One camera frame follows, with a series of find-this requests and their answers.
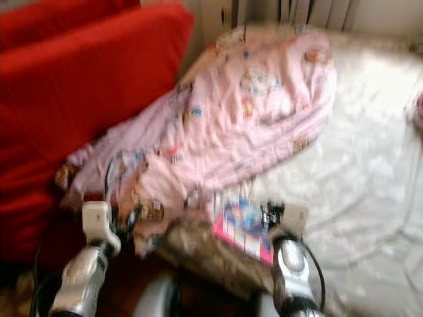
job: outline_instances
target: red sofa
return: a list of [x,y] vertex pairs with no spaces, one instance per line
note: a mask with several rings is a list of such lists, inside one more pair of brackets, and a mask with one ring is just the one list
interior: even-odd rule
[[[193,24],[178,5],[43,2],[61,5],[44,19],[33,7],[0,18],[0,258],[14,262],[32,262],[59,213],[52,180],[63,159],[174,87]],[[81,241],[79,227],[56,231],[40,259],[48,267]]]

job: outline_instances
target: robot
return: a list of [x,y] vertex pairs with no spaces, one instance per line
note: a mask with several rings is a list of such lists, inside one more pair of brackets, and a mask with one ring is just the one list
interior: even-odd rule
[[[262,206],[263,222],[269,227],[274,247],[272,275],[275,287],[273,300],[270,295],[262,295],[259,298],[257,316],[324,316],[315,304],[311,292],[308,281],[309,264],[303,244],[279,223],[283,209],[283,205],[271,203]],[[82,216],[87,245],[63,270],[62,284],[49,316],[95,316],[98,293],[104,282],[109,261],[120,252],[118,229],[108,202],[84,203]],[[130,219],[128,227],[133,227],[136,214]],[[170,277],[162,277],[148,286],[135,308],[134,316],[175,316],[179,300],[178,285]]]

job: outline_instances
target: white mattress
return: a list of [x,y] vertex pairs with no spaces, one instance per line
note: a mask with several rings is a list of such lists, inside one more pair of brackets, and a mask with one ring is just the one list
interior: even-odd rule
[[[423,90],[423,60],[400,42],[329,36],[338,92],[328,127],[308,149],[217,201],[243,194],[309,206],[305,241],[326,277],[328,313],[423,316],[423,138],[404,119]],[[211,59],[204,54],[185,80]],[[315,272],[312,283],[319,294]]]

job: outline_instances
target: pink blanket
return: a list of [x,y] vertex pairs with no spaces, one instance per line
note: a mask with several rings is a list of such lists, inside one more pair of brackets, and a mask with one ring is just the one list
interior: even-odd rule
[[119,156],[108,198],[122,219],[143,206],[136,234],[160,234],[180,217],[213,221],[215,191],[292,156],[321,132],[336,84],[324,35],[255,38],[219,54],[190,85],[71,155],[83,169],[65,201],[103,192]]

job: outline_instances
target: wooden floor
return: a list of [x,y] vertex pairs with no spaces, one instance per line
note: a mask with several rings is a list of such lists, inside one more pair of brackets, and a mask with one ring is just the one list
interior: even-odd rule
[[129,253],[112,260],[99,295],[97,316],[131,316],[146,286],[165,273],[175,276],[181,284],[185,316],[254,316],[252,303],[173,267],[158,256],[141,260]]

